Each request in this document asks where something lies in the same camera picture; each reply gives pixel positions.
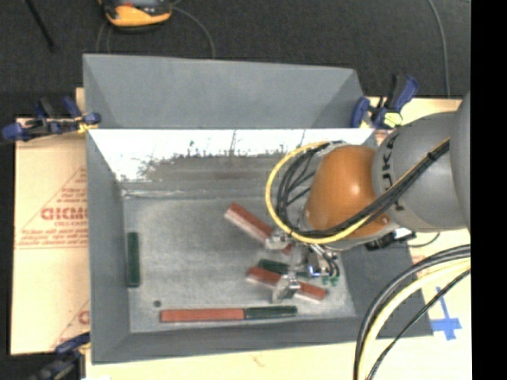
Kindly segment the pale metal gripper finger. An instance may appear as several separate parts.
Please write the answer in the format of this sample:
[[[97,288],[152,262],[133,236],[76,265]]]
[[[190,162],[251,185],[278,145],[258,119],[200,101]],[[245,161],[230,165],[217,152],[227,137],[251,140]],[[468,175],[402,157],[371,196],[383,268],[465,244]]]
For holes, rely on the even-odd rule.
[[[264,247],[268,251],[290,253],[292,251],[291,238],[284,231],[273,230],[265,239]]]
[[[273,288],[272,303],[282,303],[285,300],[293,299],[301,290],[301,287],[295,275],[282,275]]]

